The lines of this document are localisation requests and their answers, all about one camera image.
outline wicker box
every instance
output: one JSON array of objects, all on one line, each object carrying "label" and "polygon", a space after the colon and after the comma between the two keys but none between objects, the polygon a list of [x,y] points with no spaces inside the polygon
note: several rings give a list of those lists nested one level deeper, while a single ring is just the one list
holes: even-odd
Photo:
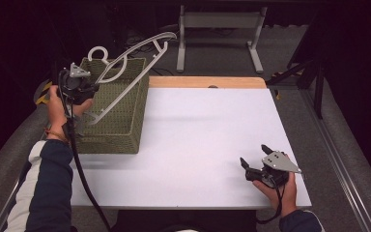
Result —
[{"label": "wicker box", "polygon": [[[110,105],[144,70],[146,59],[129,59],[122,75],[114,81],[100,85],[90,109],[98,115]],[[80,67],[91,72],[96,81],[104,71],[101,60],[82,60]],[[114,76],[120,69],[112,69],[104,79]],[[80,154],[136,154],[140,146],[144,109],[149,89],[149,76],[145,76],[95,125],[87,125],[93,117],[83,116],[84,136],[76,140]]]}]

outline striped sleeve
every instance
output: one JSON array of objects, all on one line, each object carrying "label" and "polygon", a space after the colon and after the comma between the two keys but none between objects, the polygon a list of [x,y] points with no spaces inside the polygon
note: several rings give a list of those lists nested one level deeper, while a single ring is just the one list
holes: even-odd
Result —
[{"label": "striped sleeve", "polygon": [[35,144],[6,231],[70,231],[71,159],[70,147],[59,140]]}]

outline metal stand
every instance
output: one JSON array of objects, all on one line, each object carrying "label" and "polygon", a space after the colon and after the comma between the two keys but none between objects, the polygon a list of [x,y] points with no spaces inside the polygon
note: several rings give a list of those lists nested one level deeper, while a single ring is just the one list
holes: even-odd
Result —
[{"label": "metal stand", "polygon": [[252,41],[247,42],[252,62],[257,73],[263,73],[256,46],[260,38],[262,25],[265,20],[267,8],[262,8],[257,13],[202,13],[185,12],[185,6],[180,8],[180,44],[177,57],[177,72],[185,69],[186,56],[186,28],[255,28]]}]

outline cable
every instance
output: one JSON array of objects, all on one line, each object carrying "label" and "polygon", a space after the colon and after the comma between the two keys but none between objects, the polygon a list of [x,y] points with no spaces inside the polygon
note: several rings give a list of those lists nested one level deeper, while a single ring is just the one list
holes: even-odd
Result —
[{"label": "cable", "polygon": [[282,196],[285,192],[285,186],[284,186],[284,189],[282,190],[282,195],[281,193],[279,192],[279,188],[276,186],[276,183],[275,183],[275,180],[273,178],[271,178],[271,181],[272,181],[272,184],[273,186],[275,187],[275,190],[276,190],[276,195],[278,196],[278,207],[276,208],[276,212],[275,212],[275,215],[269,219],[265,219],[265,220],[261,220],[261,219],[258,219],[256,216],[255,216],[255,221],[260,223],[260,224],[266,224],[272,220],[274,220],[275,218],[278,218],[280,215],[281,215],[281,211],[282,211]]},{"label": "cable", "polygon": [[[127,41],[125,43],[125,49],[130,49],[131,47],[143,42],[144,40],[142,39],[142,37],[138,37],[140,38],[140,40],[136,40],[134,42],[129,42]],[[167,39],[162,39],[160,41],[157,41],[158,44],[164,44],[165,42],[170,42],[170,41],[175,41],[173,38],[167,38]],[[156,50],[156,46],[152,43],[147,43],[147,44],[144,44],[143,46],[135,49],[130,55],[133,56],[133,55],[136,55],[140,52],[143,52],[143,53],[149,53],[149,52],[152,52],[152,51],[155,51]]]},{"label": "cable", "polygon": [[209,30],[209,32],[211,33],[214,33],[214,34],[217,34],[221,37],[228,37],[230,36],[231,34],[233,34],[235,31],[234,28],[230,28],[230,29],[220,29],[220,30],[217,30],[216,28],[214,30]]},{"label": "cable", "polygon": [[101,207],[99,206],[98,202],[96,201],[95,197],[93,196],[92,192],[90,191],[89,185],[87,184],[87,180],[86,180],[86,177],[85,177],[84,172],[83,172],[82,165],[80,163],[80,158],[79,158],[79,155],[77,153],[77,148],[76,148],[76,140],[75,140],[75,132],[74,132],[74,119],[72,117],[73,107],[71,107],[71,113],[69,113],[68,108],[67,108],[68,99],[65,100],[64,95],[63,95],[63,91],[62,91],[62,87],[61,87],[62,86],[62,82],[61,82],[62,73],[67,73],[67,71],[59,72],[59,80],[58,80],[59,81],[59,83],[58,83],[59,88],[58,88],[58,90],[60,92],[60,97],[61,97],[60,99],[62,101],[62,105],[64,107],[66,118],[67,118],[66,127],[67,127],[67,131],[68,131],[69,139],[71,140],[71,150],[73,152],[74,162],[76,163],[77,171],[79,173],[80,180],[81,180],[82,185],[83,185],[83,187],[86,191],[87,196],[89,197],[89,199],[92,202],[95,209],[98,211],[98,213],[101,217],[101,220],[103,221],[104,225],[107,228],[107,231],[110,231],[111,230],[110,224],[108,223]]},{"label": "cable", "polygon": [[162,73],[158,72],[157,70],[166,71],[166,72],[170,73],[171,75],[174,75],[172,72],[170,72],[170,71],[167,70],[167,69],[162,69],[162,68],[152,68],[152,71],[156,72],[156,73],[159,74],[159,75],[163,75]]}]

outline blue sleeve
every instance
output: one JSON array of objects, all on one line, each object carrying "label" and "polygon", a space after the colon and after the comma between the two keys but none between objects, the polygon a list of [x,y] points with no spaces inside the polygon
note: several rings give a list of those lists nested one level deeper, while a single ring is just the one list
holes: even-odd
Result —
[{"label": "blue sleeve", "polygon": [[6,231],[71,230],[72,157],[71,148],[59,140],[35,144]]},{"label": "blue sleeve", "polygon": [[318,218],[310,211],[296,210],[279,221],[282,232],[325,231]]}]

